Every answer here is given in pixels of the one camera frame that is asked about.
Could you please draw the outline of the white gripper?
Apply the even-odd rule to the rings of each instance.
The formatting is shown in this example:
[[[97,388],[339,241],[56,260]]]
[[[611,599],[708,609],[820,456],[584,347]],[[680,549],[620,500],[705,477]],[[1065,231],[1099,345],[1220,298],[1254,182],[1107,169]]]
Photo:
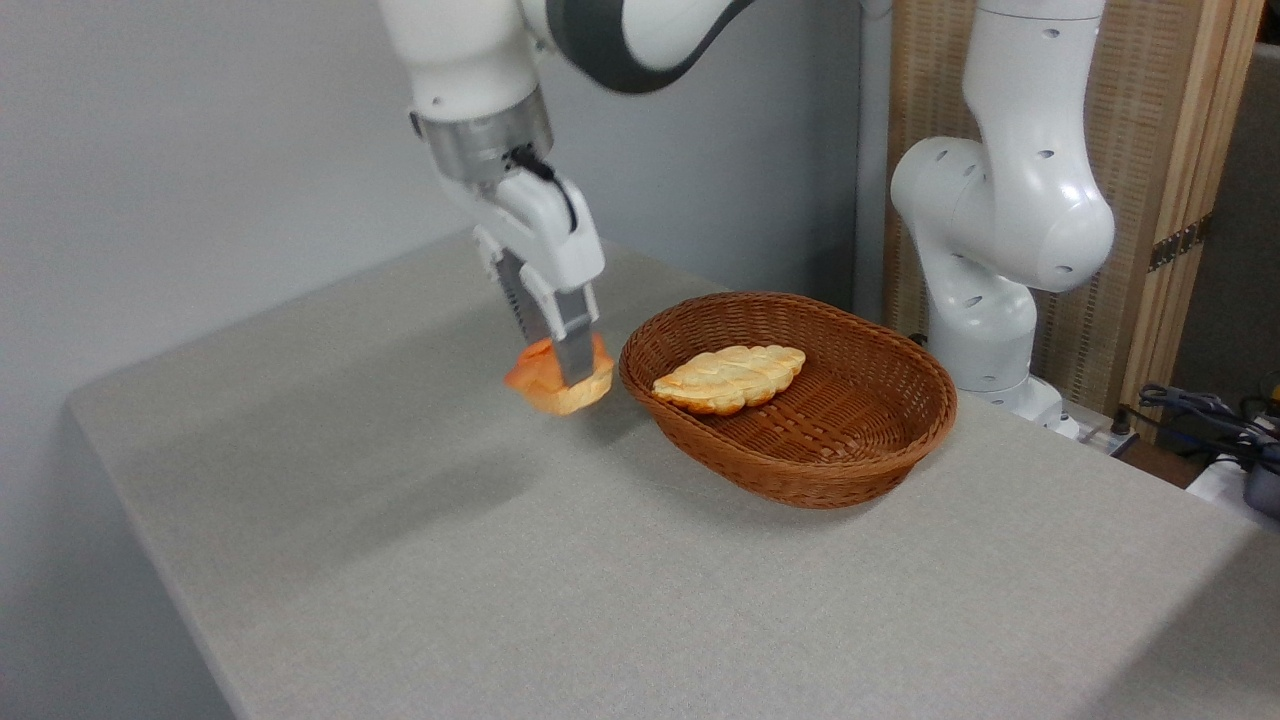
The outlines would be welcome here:
[[[485,272],[525,343],[549,340],[563,384],[585,382],[595,372],[593,327],[600,316],[591,282],[605,258],[581,191],[530,170],[485,184],[444,178],[442,187],[475,224]]]

